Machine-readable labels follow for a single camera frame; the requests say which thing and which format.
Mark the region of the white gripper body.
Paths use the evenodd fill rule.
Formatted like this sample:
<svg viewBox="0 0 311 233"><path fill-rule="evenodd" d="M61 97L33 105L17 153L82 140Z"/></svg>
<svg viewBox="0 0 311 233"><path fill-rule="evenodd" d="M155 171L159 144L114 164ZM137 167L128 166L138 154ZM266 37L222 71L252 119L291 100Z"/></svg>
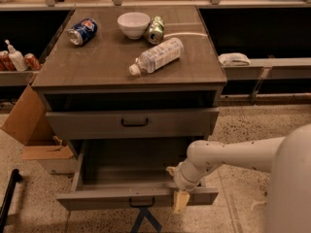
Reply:
<svg viewBox="0 0 311 233"><path fill-rule="evenodd" d="M205 176L206 170L204 168L197 167L185 160L175 167L173 180L180 190L193 191Z"/></svg>

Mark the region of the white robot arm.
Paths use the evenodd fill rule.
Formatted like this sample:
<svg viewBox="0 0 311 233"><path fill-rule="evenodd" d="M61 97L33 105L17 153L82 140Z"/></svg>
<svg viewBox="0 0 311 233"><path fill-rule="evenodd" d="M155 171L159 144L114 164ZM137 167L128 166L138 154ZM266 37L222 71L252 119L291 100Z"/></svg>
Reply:
<svg viewBox="0 0 311 233"><path fill-rule="evenodd" d="M286 137L235 144L198 140L187 158L167 171L178 190L173 212L183 212L202 178L220 165L254 169L271 174L265 233L311 233L311 125Z"/></svg>

